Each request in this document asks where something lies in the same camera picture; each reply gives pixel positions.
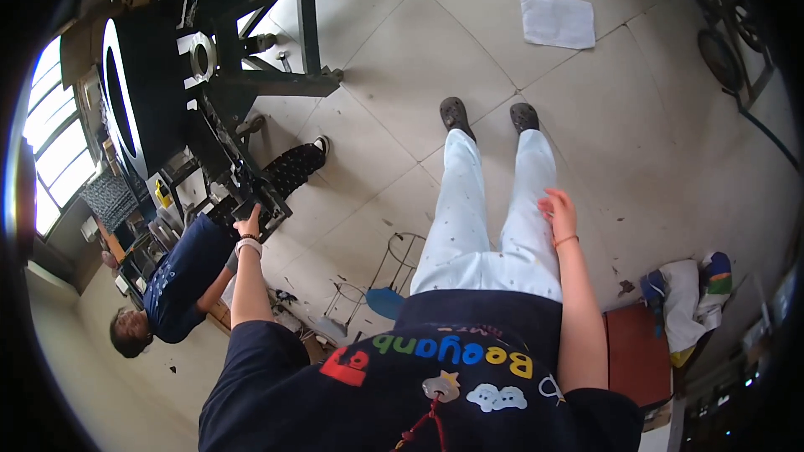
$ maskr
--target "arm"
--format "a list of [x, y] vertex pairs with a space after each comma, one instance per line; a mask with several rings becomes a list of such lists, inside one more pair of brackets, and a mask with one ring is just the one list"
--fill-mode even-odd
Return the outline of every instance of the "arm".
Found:
[[[255, 205], [251, 216], [246, 221], [235, 222], [235, 229], [243, 234], [259, 234], [258, 217], [260, 206]], [[254, 319], [273, 321], [271, 301], [268, 288], [262, 277], [260, 256], [250, 246], [240, 248], [237, 277], [235, 278], [235, 295], [232, 299], [232, 329], [235, 326]]]
[[576, 237], [577, 215], [569, 196], [545, 189], [549, 197], [539, 200], [539, 209], [551, 222], [561, 272], [564, 297], [558, 379], [561, 390], [608, 389], [608, 343], [598, 300], [595, 298], [584, 254]]
[[234, 274], [229, 270], [229, 268], [224, 267], [220, 271], [220, 274], [215, 278], [215, 281], [212, 282], [212, 285], [210, 285], [204, 294], [201, 295], [201, 298], [196, 300], [196, 309], [202, 313], [209, 312], [212, 306], [214, 306], [220, 300], [220, 296], [224, 294], [226, 285], [229, 284], [232, 276], [234, 276]]

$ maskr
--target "metal ring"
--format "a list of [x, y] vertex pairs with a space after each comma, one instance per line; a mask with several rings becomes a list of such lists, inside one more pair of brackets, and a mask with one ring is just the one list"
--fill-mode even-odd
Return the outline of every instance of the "metal ring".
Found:
[[[201, 63], [198, 61], [199, 48], [204, 48], [206, 52], [206, 70], [201, 70]], [[196, 82], [208, 82], [215, 74], [216, 66], [218, 66], [218, 54], [212, 39], [203, 32], [196, 32], [190, 39], [190, 68], [193, 71], [193, 78]]]

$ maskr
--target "wheel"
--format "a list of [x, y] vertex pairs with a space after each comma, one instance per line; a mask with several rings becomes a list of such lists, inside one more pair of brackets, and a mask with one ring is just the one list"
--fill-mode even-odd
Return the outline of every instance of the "wheel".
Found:
[[712, 75], [723, 87], [735, 93], [742, 89], [745, 81], [740, 73], [740, 65], [729, 43], [719, 32], [709, 29], [699, 31], [698, 51]]
[[740, 0], [732, 10], [732, 17], [734, 24], [737, 26], [737, 33], [742, 37], [745, 44], [754, 51], [762, 52], [762, 40], [759, 38], [757, 32], [757, 25], [753, 20], [753, 16], [749, 13], [747, 4], [744, 0]]

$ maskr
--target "black metal machine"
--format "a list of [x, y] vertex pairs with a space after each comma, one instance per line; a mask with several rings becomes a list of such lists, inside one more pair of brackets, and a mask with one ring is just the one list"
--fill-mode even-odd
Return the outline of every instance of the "black metal machine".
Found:
[[[321, 66], [315, 0], [296, 0], [304, 74], [255, 56], [276, 42], [252, 32], [277, 1], [157, 0], [109, 19], [103, 45], [107, 125], [121, 163], [146, 180], [161, 173], [182, 215], [175, 186], [202, 168], [204, 203], [214, 202], [211, 182], [232, 198], [216, 205], [215, 216], [240, 218], [263, 206], [260, 242], [292, 212], [248, 152], [247, 136], [259, 127], [245, 122], [249, 110], [259, 95], [326, 97], [343, 79], [341, 70]], [[180, 56], [176, 41], [188, 35], [190, 51]], [[185, 90], [190, 77], [197, 84]], [[193, 159], [169, 168], [186, 146]]]

